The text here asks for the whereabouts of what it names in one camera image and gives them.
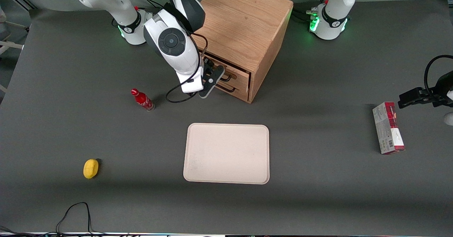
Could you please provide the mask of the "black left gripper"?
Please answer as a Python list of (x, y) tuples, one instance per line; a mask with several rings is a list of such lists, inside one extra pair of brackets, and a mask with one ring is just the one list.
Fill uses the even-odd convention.
[(416, 87), (399, 95), (400, 101), (398, 107), (400, 109), (411, 105), (424, 105), (432, 103), (433, 107), (446, 106), (453, 107), (453, 101), (448, 97), (448, 93), (452, 92), (453, 87), (453, 71), (450, 71), (441, 76), (436, 85), (429, 90), (435, 98), (431, 100), (429, 92), (425, 88)]

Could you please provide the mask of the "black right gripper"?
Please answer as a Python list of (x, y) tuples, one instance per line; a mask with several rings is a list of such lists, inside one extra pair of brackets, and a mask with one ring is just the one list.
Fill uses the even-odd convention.
[[(203, 75), (212, 75), (214, 71), (225, 71), (225, 66), (223, 64), (214, 63), (211, 59), (207, 56), (203, 57)], [(225, 77), (221, 77), (220, 81), (228, 82), (229, 81), (229, 73), (224, 73)]]

